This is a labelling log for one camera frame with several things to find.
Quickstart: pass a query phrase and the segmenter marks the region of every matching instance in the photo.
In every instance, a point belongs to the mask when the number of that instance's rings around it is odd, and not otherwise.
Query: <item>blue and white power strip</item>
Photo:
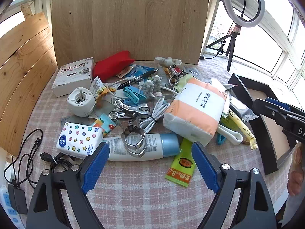
[[[2,185],[0,188],[0,204],[14,225],[18,229],[24,229],[24,225],[22,224],[19,214],[11,207],[9,191],[5,185]]]

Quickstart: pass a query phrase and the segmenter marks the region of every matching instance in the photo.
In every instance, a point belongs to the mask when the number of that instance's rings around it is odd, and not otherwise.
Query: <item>blue cap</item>
[[[163,157],[176,156],[180,152],[178,137],[175,133],[160,133]]]

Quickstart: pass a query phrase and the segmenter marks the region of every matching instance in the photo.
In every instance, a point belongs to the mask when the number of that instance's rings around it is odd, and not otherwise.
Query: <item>ring light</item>
[[[242,27],[255,27],[258,25],[265,14],[265,0],[258,0],[258,10],[256,15],[249,21],[241,18],[240,16],[237,16],[234,13],[233,5],[231,0],[222,0],[225,10],[227,11],[229,17],[238,25]]]

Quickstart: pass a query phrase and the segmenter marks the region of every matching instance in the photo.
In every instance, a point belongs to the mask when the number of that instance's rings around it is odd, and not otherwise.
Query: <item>black open box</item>
[[[270,97],[278,100],[271,88],[264,83],[233,74],[228,82],[237,84],[232,88],[235,96],[251,110],[253,101],[257,98]],[[265,175],[277,171],[292,153],[296,141],[282,133],[282,127],[274,120],[257,114],[259,117],[250,121],[254,136],[257,140],[263,161]]]

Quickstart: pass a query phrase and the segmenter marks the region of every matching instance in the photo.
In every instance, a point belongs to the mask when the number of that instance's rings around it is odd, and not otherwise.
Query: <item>barcode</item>
[[[157,150],[157,147],[154,146],[154,147],[147,147],[146,148],[146,152],[150,152],[150,151],[156,151]]]

